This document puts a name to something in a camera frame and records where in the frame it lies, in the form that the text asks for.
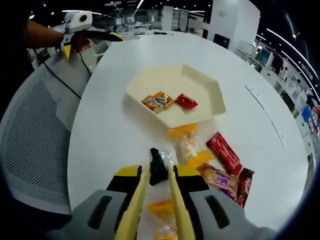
person's hand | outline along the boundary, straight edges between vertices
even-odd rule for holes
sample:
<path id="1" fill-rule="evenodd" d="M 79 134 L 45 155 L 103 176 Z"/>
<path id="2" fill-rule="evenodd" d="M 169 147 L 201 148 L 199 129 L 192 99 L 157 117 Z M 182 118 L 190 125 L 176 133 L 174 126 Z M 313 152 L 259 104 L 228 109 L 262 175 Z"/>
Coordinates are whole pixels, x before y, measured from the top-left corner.
<path id="1" fill-rule="evenodd" d="M 75 53 L 83 52 L 90 47 L 90 41 L 85 38 L 81 31 L 76 32 L 71 38 L 71 48 Z"/>

black cable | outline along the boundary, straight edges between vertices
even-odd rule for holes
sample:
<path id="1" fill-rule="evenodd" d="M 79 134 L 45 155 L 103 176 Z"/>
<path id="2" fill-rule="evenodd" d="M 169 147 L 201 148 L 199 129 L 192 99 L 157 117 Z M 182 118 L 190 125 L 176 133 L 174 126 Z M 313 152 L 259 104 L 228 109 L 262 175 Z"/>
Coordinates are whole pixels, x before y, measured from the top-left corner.
<path id="1" fill-rule="evenodd" d="M 77 94 L 71 87 L 69 87 L 64 81 L 61 80 L 60 77 L 58 77 L 49 67 L 48 65 L 44 62 L 43 63 L 46 67 L 46 69 L 48 69 L 48 71 L 56 78 L 58 79 L 63 85 L 65 85 L 71 92 L 73 92 L 74 95 L 76 95 L 79 99 L 81 99 L 81 97 L 79 96 L 79 94 Z"/>
<path id="2" fill-rule="evenodd" d="M 82 58 L 81 52 L 79 52 L 79 54 L 80 54 L 80 58 L 81 58 L 81 61 L 82 61 L 83 65 L 85 66 L 86 70 L 87 70 L 88 73 L 89 73 L 89 76 L 91 77 L 92 73 L 91 73 L 91 71 L 89 70 L 88 66 L 86 65 L 84 59 Z"/>

plastic wrapper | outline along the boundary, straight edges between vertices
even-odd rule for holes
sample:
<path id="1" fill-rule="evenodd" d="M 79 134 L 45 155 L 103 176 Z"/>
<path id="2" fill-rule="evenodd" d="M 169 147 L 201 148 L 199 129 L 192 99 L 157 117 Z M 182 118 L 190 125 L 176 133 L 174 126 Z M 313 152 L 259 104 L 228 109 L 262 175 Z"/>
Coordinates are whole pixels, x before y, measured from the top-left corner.
<path id="1" fill-rule="evenodd" d="M 200 172 L 210 189 L 218 189 L 233 201 L 237 201 L 237 178 L 228 175 L 209 164 L 204 164 L 198 167 L 197 170 Z"/>
<path id="2" fill-rule="evenodd" d="M 183 107 L 184 109 L 187 110 L 191 110 L 193 108 L 195 108 L 196 106 L 198 106 L 198 103 L 193 100 L 192 98 L 184 95 L 183 93 L 181 93 L 175 100 L 175 102 L 177 104 L 179 104 L 181 107 Z"/>
<path id="3" fill-rule="evenodd" d="M 158 152 L 167 168 L 169 165 L 178 164 L 177 156 L 173 148 L 170 150 L 166 149 L 165 151 L 160 149 Z M 151 162 L 152 155 L 149 153 L 146 164 L 150 164 Z M 150 184 L 147 185 L 136 239 L 178 239 L 169 181 L 162 181 L 154 186 Z"/>
<path id="4" fill-rule="evenodd" d="M 222 162 L 225 167 L 226 173 L 238 176 L 242 165 L 240 159 L 235 152 L 228 145 L 224 137 L 217 132 L 207 143 L 207 147 L 210 148 Z"/>
<path id="5" fill-rule="evenodd" d="M 244 208 L 246 205 L 254 173 L 254 171 L 247 168 L 243 168 L 240 173 L 237 186 L 237 203 L 241 208 Z"/>
<path id="6" fill-rule="evenodd" d="M 168 137 L 178 140 L 181 157 L 187 166 L 197 169 L 214 159 L 213 154 L 198 140 L 195 124 L 171 129 L 168 131 Z"/>
<path id="7" fill-rule="evenodd" d="M 160 113 L 162 109 L 165 107 L 160 102 L 156 101 L 150 95 L 141 101 L 148 109 L 157 113 Z"/>
<path id="8" fill-rule="evenodd" d="M 154 186 L 162 181 L 168 179 L 168 169 L 165 165 L 158 149 L 151 148 L 151 162 L 150 162 L 150 180 L 151 186 Z"/>
<path id="9" fill-rule="evenodd" d="M 172 199 L 152 202 L 145 206 L 151 216 L 156 218 L 160 227 L 157 228 L 154 240 L 178 239 L 175 222 L 174 204 Z"/>
<path id="10" fill-rule="evenodd" d="M 168 94 L 163 91 L 160 91 L 157 94 L 153 95 L 152 98 L 164 105 L 166 109 L 175 102 Z"/>

hexagonal tray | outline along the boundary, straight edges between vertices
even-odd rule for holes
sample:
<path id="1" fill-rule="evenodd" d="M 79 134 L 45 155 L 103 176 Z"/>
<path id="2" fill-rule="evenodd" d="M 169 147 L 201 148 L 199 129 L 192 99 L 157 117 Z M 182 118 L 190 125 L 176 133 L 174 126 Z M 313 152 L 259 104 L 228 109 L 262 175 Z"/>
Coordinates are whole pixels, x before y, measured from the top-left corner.
<path id="1" fill-rule="evenodd" d="M 185 64 L 147 67 L 129 83 L 125 91 L 169 129 L 208 120 L 226 111 L 219 83 Z M 159 91 L 167 93 L 173 99 L 183 93 L 194 99 L 198 106 L 192 110 L 184 110 L 174 103 L 156 114 L 141 101 Z"/>

gray gripper base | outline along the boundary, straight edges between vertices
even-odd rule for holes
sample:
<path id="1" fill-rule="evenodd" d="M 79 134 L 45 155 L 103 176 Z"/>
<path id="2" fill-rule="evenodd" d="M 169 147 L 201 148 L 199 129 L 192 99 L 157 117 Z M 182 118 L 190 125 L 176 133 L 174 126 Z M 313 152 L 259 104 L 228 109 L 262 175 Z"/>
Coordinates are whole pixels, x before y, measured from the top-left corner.
<path id="1" fill-rule="evenodd" d="M 244 209 L 217 189 L 190 192 L 190 196 L 200 218 L 204 240 L 266 240 L 276 235 L 272 229 L 258 228 L 248 221 Z"/>
<path id="2" fill-rule="evenodd" d="M 124 192 L 96 191 L 74 209 L 70 222 L 60 230 L 48 232 L 46 237 L 59 240 L 113 240 L 117 217 L 126 195 Z M 100 220 L 93 219 L 94 211 Z"/>

